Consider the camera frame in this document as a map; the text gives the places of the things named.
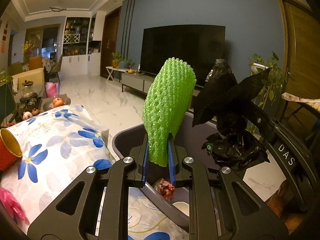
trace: blue wall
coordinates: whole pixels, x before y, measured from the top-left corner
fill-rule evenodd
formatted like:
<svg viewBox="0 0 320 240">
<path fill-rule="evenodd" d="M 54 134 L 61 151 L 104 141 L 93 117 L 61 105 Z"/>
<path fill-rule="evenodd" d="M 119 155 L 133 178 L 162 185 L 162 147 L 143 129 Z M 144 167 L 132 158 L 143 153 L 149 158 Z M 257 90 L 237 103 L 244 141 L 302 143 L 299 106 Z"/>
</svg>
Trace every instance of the blue wall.
<svg viewBox="0 0 320 240">
<path fill-rule="evenodd" d="M 225 26 L 224 58 L 238 81 L 250 74 L 248 57 L 254 53 L 267 59 L 274 51 L 282 66 L 284 34 L 278 0 L 126 0 L 121 8 L 117 50 L 122 45 L 126 55 L 129 44 L 128 57 L 138 65 L 143 30 L 179 24 Z"/>
</svg>

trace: glass jar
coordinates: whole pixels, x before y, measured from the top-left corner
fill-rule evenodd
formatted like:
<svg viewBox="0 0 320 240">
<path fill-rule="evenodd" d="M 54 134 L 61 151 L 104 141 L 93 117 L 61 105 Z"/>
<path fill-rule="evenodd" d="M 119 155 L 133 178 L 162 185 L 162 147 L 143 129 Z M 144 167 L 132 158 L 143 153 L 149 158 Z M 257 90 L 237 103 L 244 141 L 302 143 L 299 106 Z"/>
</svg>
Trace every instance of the glass jar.
<svg viewBox="0 0 320 240">
<path fill-rule="evenodd" d="M 25 82 L 22 84 L 23 87 L 21 89 L 21 96 L 23 98 L 29 98 L 33 95 L 33 82 L 32 81 L 27 81 L 25 80 Z"/>
<path fill-rule="evenodd" d="M 23 115 L 23 113 L 26 112 L 26 111 L 27 111 L 27 106 L 26 106 L 26 104 L 21 104 L 21 105 L 19 106 L 19 113 L 20 113 L 21 115 Z"/>
<path fill-rule="evenodd" d="M 35 103 L 35 105 L 37 106 L 38 101 L 37 101 L 37 99 L 36 99 L 36 98 L 31 98 L 29 102 L 31 102 L 31 101 L 32 101 L 32 102 L 34 102 L 34 103 Z"/>
<path fill-rule="evenodd" d="M 27 106 L 28 112 L 31 113 L 34 108 L 36 108 L 35 102 L 34 102 L 34 101 L 30 101 L 30 102 L 28 103 L 28 106 Z"/>
</svg>

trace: blue gripper pad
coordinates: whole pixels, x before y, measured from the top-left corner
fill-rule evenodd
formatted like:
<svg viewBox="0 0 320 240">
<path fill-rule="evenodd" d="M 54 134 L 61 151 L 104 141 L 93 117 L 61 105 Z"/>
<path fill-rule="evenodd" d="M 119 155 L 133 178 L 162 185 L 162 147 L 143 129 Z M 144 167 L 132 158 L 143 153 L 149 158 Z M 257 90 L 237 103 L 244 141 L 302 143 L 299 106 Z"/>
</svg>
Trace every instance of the blue gripper pad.
<svg viewBox="0 0 320 240">
<path fill-rule="evenodd" d="M 148 149 L 149 149 L 149 143 L 147 142 L 146 150 L 144 152 L 144 157 L 143 157 L 143 165 L 142 165 L 143 186 L 145 186 L 145 184 L 147 182 L 147 175 L 148 175 Z"/>
<path fill-rule="evenodd" d="M 174 165 L 172 148 L 169 140 L 168 140 L 168 166 L 169 166 L 171 184 L 175 186 L 176 185 L 176 166 Z"/>
</svg>

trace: white bowl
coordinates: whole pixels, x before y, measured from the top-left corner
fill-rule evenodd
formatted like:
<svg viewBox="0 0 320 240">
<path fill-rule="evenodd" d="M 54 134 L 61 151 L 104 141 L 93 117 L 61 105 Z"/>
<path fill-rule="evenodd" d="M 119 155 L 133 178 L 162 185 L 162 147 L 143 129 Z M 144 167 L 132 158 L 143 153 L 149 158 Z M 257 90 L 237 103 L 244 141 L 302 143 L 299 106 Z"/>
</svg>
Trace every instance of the white bowl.
<svg viewBox="0 0 320 240">
<path fill-rule="evenodd" d="M 185 213 L 187 216 L 189 216 L 189 204 L 186 202 L 176 202 L 173 203 L 177 209 L 179 209 L 181 212 Z"/>
</svg>

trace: metal screw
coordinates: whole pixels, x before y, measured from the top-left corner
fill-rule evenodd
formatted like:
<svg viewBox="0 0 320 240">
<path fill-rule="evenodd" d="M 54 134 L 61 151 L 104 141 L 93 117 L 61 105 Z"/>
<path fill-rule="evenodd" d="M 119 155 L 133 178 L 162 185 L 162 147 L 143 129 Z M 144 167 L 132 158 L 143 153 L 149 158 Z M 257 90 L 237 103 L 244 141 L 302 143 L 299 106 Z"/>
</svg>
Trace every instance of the metal screw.
<svg viewBox="0 0 320 240">
<path fill-rule="evenodd" d="M 94 173 L 96 171 L 96 168 L 93 167 L 93 166 L 90 166 L 88 167 L 86 170 L 85 170 L 87 173 L 91 174 L 91 173 Z"/>
<path fill-rule="evenodd" d="M 123 159 L 123 162 L 124 162 L 124 163 L 132 163 L 132 162 L 133 162 L 133 158 L 131 158 L 131 157 L 125 157 L 125 158 Z"/>
<path fill-rule="evenodd" d="M 229 174 L 231 172 L 231 169 L 229 167 L 222 167 L 221 171 L 224 174 Z"/>
<path fill-rule="evenodd" d="M 193 161 L 194 161 L 194 160 L 193 160 L 193 158 L 191 158 L 191 157 L 185 157 L 185 158 L 184 158 L 184 162 L 185 162 L 185 163 L 189 163 L 189 164 L 190 164 L 190 163 L 193 163 Z"/>
</svg>

